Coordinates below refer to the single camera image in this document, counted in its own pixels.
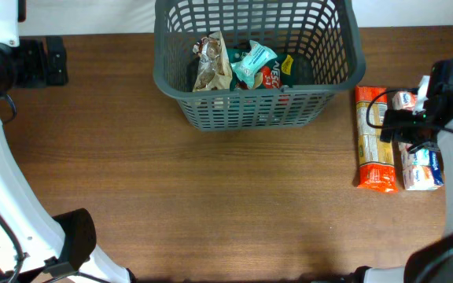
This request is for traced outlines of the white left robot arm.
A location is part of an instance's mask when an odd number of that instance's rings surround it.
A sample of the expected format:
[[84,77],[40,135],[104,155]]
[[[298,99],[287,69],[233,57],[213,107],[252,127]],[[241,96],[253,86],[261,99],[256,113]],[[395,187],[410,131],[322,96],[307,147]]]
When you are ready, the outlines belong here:
[[[23,1],[0,1],[0,101],[13,88],[38,89],[68,83],[61,37],[22,39]],[[17,165],[0,118],[0,282],[30,282],[48,274],[55,282],[132,282],[134,275],[98,246],[90,213],[49,215]]]

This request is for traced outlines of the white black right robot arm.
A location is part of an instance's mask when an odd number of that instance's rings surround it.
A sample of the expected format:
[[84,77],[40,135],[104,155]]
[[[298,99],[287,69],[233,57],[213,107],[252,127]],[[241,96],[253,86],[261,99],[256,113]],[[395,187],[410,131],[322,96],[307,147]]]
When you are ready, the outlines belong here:
[[436,62],[430,75],[412,89],[393,94],[415,95],[398,109],[387,106],[385,88],[356,87],[359,187],[395,192],[391,143],[408,154],[439,152],[444,166],[446,219],[442,238],[413,253],[404,266],[388,269],[361,266],[350,282],[453,282],[453,59]]

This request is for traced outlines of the orange pasta packet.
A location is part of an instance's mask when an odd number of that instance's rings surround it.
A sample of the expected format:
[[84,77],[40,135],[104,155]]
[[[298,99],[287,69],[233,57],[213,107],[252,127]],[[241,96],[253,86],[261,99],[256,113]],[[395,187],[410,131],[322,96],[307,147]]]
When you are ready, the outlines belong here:
[[372,189],[381,193],[397,193],[396,170],[392,144],[380,140],[381,131],[370,127],[366,118],[374,125],[382,125],[388,110],[387,98],[380,97],[371,106],[371,101],[385,88],[357,86],[355,88],[356,121],[358,129],[359,184],[358,188]]

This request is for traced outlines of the beige cookie bag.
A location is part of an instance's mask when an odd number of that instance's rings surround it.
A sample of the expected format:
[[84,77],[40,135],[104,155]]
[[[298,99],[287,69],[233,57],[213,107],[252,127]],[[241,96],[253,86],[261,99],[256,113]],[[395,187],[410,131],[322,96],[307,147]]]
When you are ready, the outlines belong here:
[[214,31],[193,46],[198,57],[197,78],[193,92],[229,90],[233,72],[221,31]]

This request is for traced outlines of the teal wet wipes packet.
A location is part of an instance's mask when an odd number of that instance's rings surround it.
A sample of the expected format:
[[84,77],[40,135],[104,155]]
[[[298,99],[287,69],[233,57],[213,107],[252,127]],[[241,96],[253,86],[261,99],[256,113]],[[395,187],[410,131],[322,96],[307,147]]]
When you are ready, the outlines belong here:
[[244,58],[231,63],[230,66],[237,78],[244,82],[249,89],[253,89],[256,81],[256,73],[267,62],[275,59],[277,54],[272,49],[254,40],[250,40],[249,45],[251,49]]

